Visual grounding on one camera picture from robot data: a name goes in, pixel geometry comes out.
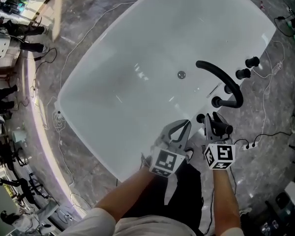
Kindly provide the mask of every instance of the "gray marble surface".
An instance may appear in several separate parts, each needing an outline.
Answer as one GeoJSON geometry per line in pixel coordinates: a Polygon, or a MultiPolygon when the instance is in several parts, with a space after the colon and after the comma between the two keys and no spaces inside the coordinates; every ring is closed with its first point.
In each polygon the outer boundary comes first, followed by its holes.
{"type": "MultiPolygon", "coordinates": [[[[83,38],[85,33],[93,26],[94,22],[107,10],[115,7],[119,3],[132,2],[136,0],[64,0],[62,3],[61,31],[59,38],[52,43],[43,40],[51,47],[57,47],[58,57],[52,64],[44,64],[37,73],[39,82],[39,96],[46,106],[52,96],[57,96],[59,92],[60,73],[68,53],[83,38]]],[[[265,14],[273,20],[277,16],[288,16],[286,5],[282,0],[252,0],[257,6],[261,1],[265,6],[265,14]]],[[[295,4],[286,2],[295,9],[295,4]]],[[[62,73],[64,82],[86,50],[101,35],[101,33],[131,5],[122,5],[116,10],[107,13],[92,30],[87,38],[79,45],[68,59],[68,63],[62,73]]],[[[40,37],[33,37],[33,41],[40,41],[40,37]]],[[[266,121],[264,132],[275,133],[285,131],[290,133],[290,116],[295,105],[295,43],[291,38],[284,37],[280,32],[274,35],[273,40],[280,41],[284,45],[285,59],[283,68],[272,78],[271,86],[265,94],[266,121]]],[[[270,42],[266,49],[271,63],[275,66],[283,60],[283,48],[278,42],[270,42]]],[[[262,76],[270,73],[270,63],[264,53],[261,57],[263,70],[256,69],[262,76]]],[[[24,59],[19,60],[17,68],[21,72],[31,67],[27,66],[24,59]]],[[[245,138],[248,141],[261,132],[265,114],[263,112],[263,91],[269,83],[269,77],[262,79],[252,72],[250,79],[245,80],[241,85],[244,96],[244,105],[240,109],[222,108],[219,113],[233,125],[233,141],[245,138]]],[[[48,108],[47,114],[51,116],[54,107],[52,104],[48,108]]],[[[42,180],[50,194],[65,206],[69,206],[67,198],[59,189],[57,180],[49,169],[48,162],[42,152],[42,146],[35,129],[35,123],[31,117],[32,109],[21,107],[13,114],[13,118],[8,122],[10,130],[25,125],[28,132],[27,146],[24,147],[27,157],[31,157],[29,163],[42,180]]],[[[59,134],[51,124],[51,128],[46,130],[48,142],[53,150],[55,158],[64,174],[68,184],[72,182],[71,174],[63,163],[62,154],[58,148],[59,134]]],[[[116,185],[114,178],[87,150],[75,133],[67,126],[61,132],[64,159],[73,174],[75,183],[71,186],[72,192],[81,195],[91,207],[116,185]]],[[[295,145],[295,135],[291,137],[277,135],[275,137],[262,137],[258,147],[243,151],[241,146],[243,141],[238,142],[237,159],[233,165],[233,172],[237,182],[236,196],[240,208],[252,207],[252,214],[258,214],[265,208],[264,201],[272,200],[281,192],[295,175],[295,165],[291,162],[295,160],[295,153],[289,149],[288,144],[295,145]]],[[[189,140],[190,146],[195,149],[192,164],[202,173],[202,189],[204,197],[204,207],[202,210],[202,221],[200,229],[205,232],[210,221],[210,195],[213,188],[212,172],[208,170],[203,160],[201,145],[202,138],[195,135],[189,140]]],[[[166,194],[168,201],[175,190],[176,179],[170,179],[169,188],[166,194]]]]}

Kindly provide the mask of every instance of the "bathtub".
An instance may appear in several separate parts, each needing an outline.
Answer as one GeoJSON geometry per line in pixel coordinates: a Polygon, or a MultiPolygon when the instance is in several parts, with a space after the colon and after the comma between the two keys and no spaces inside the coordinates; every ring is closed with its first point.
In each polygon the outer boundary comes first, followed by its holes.
{"type": "Polygon", "coordinates": [[[274,32],[250,0],[139,0],[85,53],[57,107],[124,181],[165,125],[190,119],[191,137],[202,127],[196,116],[218,110],[212,98],[230,97],[217,77],[195,66],[197,60],[219,66],[240,85],[235,72],[261,56],[274,32]]]}

